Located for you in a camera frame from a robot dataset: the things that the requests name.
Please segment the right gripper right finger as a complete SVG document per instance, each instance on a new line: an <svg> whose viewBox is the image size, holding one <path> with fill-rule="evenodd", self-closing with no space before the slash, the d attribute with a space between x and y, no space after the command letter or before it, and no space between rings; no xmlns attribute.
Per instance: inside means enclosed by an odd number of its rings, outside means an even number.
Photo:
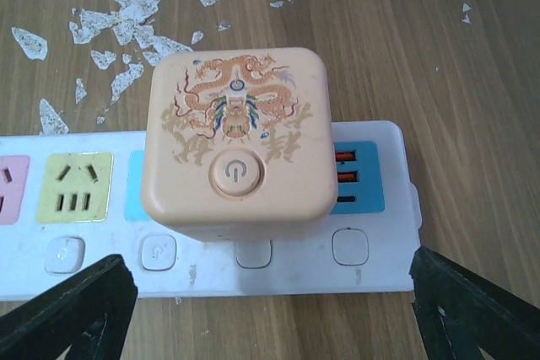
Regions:
<svg viewBox="0 0 540 360"><path fill-rule="evenodd" d="M539 358L539 308L425 246L409 274L427 358Z"/></svg>

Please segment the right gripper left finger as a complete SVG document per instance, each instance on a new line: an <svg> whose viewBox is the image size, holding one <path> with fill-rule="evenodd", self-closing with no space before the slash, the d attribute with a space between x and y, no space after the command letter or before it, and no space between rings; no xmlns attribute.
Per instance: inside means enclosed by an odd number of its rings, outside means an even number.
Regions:
<svg viewBox="0 0 540 360"><path fill-rule="evenodd" d="M108 255L1 317L2 359L118 359L138 297Z"/></svg>

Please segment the white power strip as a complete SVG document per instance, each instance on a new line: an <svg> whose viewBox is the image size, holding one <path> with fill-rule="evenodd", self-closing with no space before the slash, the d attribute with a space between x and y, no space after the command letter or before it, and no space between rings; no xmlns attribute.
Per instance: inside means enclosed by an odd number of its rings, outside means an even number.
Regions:
<svg viewBox="0 0 540 360"><path fill-rule="evenodd" d="M402 131L391 121L336 122L338 203L310 236L202 243L152 221L140 204L142 131L9 136L1 187L17 186L18 214L1 225L1 298L33 298L110 254L126 262L142 298L408 292L422 224ZM51 153L113 156L109 207L93 223L38 223Z"/></svg>

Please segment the tan wooden plug adapter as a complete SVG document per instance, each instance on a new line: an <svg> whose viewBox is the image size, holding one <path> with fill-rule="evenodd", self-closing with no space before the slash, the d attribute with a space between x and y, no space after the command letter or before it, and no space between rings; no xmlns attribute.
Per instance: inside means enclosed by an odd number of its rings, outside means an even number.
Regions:
<svg viewBox="0 0 540 360"><path fill-rule="evenodd" d="M311 235L338 197L326 66L304 47L168 55L143 151L156 223L202 242Z"/></svg>

